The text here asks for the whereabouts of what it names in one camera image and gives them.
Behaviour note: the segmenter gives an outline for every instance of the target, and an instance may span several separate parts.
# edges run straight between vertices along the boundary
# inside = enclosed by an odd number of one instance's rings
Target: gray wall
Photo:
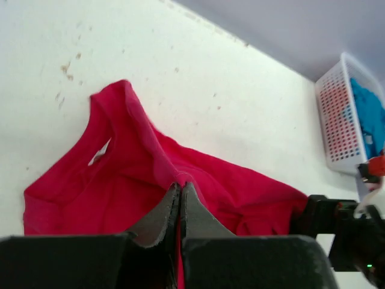
[[[342,51],[385,81],[384,0],[177,0],[316,81]]]

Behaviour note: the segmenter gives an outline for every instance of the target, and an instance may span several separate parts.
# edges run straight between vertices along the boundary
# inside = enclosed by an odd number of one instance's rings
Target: blue cloth
[[[380,155],[385,141],[385,110],[374,93],[350,79],[368,159]]]

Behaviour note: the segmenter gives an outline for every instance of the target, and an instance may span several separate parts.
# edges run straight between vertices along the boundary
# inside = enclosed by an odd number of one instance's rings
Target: clothing label
[[[96,152],[92,160],[88,163],[88,166],[92,165],[95,161],[97,161],[102,155],[106,153],[110,141],[111,139],[109,139],[108,142],[106,142],[106,144]]]
[[[365,136],[365,142],[368,144],[368,145],[372,145],[373,144],[373,138],[370,134],[367,134]]]

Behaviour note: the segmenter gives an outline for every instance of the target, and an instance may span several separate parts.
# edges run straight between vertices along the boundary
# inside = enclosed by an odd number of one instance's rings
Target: red t-shirt
[[[122,232],[173,182],[193,182],[202,204],[237,235],[287,234],[291,216],[306,205],[286,184],[157,131],[128,81],[92,95],[90,109],[77,144],[25,190],[25,234]]]

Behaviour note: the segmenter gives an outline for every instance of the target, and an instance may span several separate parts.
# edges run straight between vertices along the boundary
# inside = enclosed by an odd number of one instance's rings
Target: white plastic basket
[[[356,165],[366,162],[365,146],[350,78],[377,95],[384,107],[383,89],[370,71],[346,52],[315,84],[327,165],[355,175]]]

